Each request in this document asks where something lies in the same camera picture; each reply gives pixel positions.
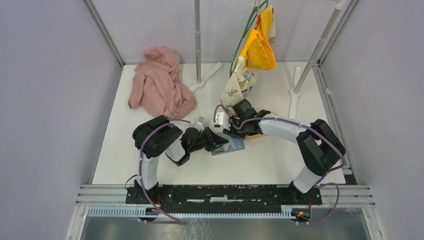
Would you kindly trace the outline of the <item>white credit card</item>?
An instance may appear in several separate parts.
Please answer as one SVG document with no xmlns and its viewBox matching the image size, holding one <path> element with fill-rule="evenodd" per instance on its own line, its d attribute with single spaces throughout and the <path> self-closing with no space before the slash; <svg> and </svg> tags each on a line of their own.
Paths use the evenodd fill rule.
<svg viewBox="0 0 424 240">
<path fill-rule="evenodd" d="M 229 142 L 223 146 L 224 152 L 235 152 L 245 149 L 245 144 L 243 140 L 230 138 Z"/>
</svg>

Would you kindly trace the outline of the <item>yellow oval tray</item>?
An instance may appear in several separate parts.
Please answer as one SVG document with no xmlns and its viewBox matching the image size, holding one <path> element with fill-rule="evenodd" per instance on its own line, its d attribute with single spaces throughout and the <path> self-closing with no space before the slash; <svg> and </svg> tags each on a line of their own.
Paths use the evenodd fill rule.
<svg viewBox="0 0 424 240">
<path fill-rule="evenodd" d="M 269 110 L 260 110 L 254 118 L 263 118 L 268 114 L 271 114 L 272 112 Z M 255 139 L 259 138 L 263 135 L 262 131 L 259 127 L 259 121 L 260 120 L 252 120 L 244 124 L 243 128 L 247 131 L 245 135 L 245 139 Z"/>
</svg>

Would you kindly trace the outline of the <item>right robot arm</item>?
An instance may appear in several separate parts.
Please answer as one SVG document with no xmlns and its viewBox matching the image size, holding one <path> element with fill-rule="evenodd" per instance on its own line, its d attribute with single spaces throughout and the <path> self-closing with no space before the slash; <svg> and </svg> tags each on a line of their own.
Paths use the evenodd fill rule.
<svg viewBox="0 0 424 240">
<path fill-rule="evenodd" d="M 289 199 L 302 204 L 309 191 L 324 177 L 337 169 L 338 161 L 345 163 L 346 149 L 323 119 L 305 124 L 294 119 L 281 118 L 269 110 L 256 111 L 248 100 L 239 101 L 235 114 L 228 120 L 223 133 L 239 139 L 247 136 L 270 135 L 294 143 L 299 147 L 304 167 L 290 183 Z"/>
</svg>

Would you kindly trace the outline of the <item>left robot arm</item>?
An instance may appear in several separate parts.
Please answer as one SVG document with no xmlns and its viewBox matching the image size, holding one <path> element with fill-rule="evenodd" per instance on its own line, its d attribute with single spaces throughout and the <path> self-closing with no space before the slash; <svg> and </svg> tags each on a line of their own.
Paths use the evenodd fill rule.
<svg viewBox="0 0 424 240">
<path fill-rule="evenodd" d="M 191 154 L 214 150 L 229 143 L 229 140 L 214 133 L 209 127 L 189 127 L 182 131 L 164 115 L 139 125 L 132 134 L 135 147 L 140 151 L 138 197 L 145 204 L 157 198 L 155 187 L 159 184 L 157 172 L 159 157 L 166 155 L 176 166 L 184 165 Z"/>
</svg>

